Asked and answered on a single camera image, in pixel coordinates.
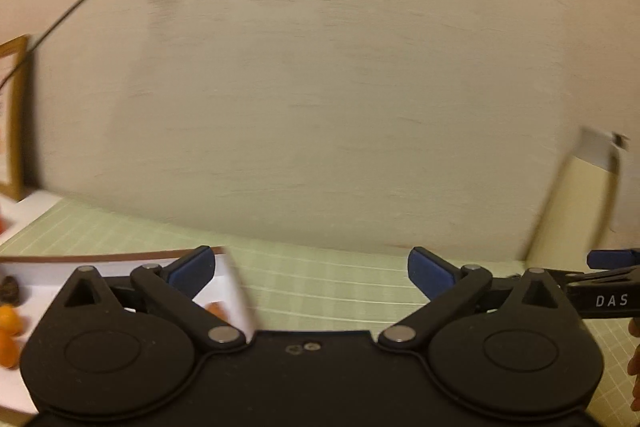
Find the green cutting mat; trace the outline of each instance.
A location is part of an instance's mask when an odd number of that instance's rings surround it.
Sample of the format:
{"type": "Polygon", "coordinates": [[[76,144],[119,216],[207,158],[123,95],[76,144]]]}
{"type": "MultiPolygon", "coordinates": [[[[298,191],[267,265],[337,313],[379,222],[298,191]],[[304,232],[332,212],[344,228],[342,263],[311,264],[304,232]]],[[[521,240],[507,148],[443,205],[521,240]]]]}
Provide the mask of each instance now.
{"type": "MultiPolygon", "coordinates": [[[[0,245],[0,255],[80,255],[224,246],[261,327],[280,330],[358,330],[378,334],[425,304],[406,275],[406,254],[356,253],[269,243],[187,229],[108,212],[65,199],[0,245]]],[[[462,261],[451,261],[464,264],[462,261]]],[[[497,276],[523,270],[520,262],[482,263],[497,276]]],[[[591,412],[610,427],[630,427],[632,380],[624,375],[636,343],[625,321],[588,321],[606,358],[591,412]]],[[[20,417],[2,420],[18,425],[20,417]]]]}

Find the hand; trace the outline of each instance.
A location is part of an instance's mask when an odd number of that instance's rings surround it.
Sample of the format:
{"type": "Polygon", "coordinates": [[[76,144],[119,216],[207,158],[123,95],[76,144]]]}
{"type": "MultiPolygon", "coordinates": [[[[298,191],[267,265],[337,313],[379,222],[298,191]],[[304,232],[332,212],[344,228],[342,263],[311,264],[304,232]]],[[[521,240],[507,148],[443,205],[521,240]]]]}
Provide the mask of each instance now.
{"type": "MultiPolygon", "coordinates": [[[[640,327],[636,325],[635,320],[629,321],[629,333],[634,337],[640,338],[640,327]]],[[[636,377],[636,384],[634,385],[634,400],[631,402],[632,411],[640,411],[640,346],[636,347],[636,352],[629,360],[629,365],[626,367],[626,371],[632,377],[636,377]]]]}

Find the white tray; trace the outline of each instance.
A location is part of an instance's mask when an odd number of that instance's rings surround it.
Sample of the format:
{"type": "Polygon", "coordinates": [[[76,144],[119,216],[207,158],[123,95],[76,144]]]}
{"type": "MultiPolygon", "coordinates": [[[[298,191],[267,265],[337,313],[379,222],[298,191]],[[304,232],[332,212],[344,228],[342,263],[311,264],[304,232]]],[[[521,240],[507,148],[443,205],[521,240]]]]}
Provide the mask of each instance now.
{"type": "MultiPolygon", "coordinates": [[[[71,272],[83,264],[95,266],[104,277],[128,275],[144,263],[165,266],[190,250],[119,254],[106,256],[82,256],[56,258],[0,258],[2,276],[13,275],[20,283],[22,304],[16,308],[25,320],[26,331],[17,340],[24,344],[49,304],[56,296],[71,272]]],[[[216,274],[193,299],[204,306],[222,301],[230,324],[243,331],[247,340],[254,335],[256,324],[244,297],[241,285],[228,255],[220,248],[216,252],[216,274]]],[[[19,369],[0,367],[0,407],[35,414],[37,410],[22,381],[19,369]]]]}

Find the picture frame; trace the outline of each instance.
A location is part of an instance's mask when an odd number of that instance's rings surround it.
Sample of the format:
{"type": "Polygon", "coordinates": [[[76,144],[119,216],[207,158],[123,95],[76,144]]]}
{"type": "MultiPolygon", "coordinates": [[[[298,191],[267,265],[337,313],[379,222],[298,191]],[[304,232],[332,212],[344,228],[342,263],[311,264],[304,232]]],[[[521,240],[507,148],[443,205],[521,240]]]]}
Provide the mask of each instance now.
{"type": "MultiPolygon", "coordinates": [[[[27,54],[29,37],[0,44],[0,82],[27,54]]],[[[22,98],[28,72],[25,62],[0,89],[0,193],[20,201],[24,197],[22,172],[22,98]]]]}

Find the wall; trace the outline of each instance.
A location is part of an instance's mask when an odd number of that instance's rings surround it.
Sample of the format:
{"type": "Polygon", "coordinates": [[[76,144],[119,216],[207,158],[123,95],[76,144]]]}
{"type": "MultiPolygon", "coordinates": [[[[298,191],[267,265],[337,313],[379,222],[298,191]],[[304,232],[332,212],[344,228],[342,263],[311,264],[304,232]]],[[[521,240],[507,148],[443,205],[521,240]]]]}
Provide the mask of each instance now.
{"type": "MultiPolygon", "coordinates": [[[[0,0],[0,39],[72,1],[0,0]]],[[[38,53],[40,176],[221,232],[514,259],[580,124],[638,136],[639,15],[640,0],[91,0],[38,53]]],[[[640,239],[632,173],[613,243],[640,239]]]]}

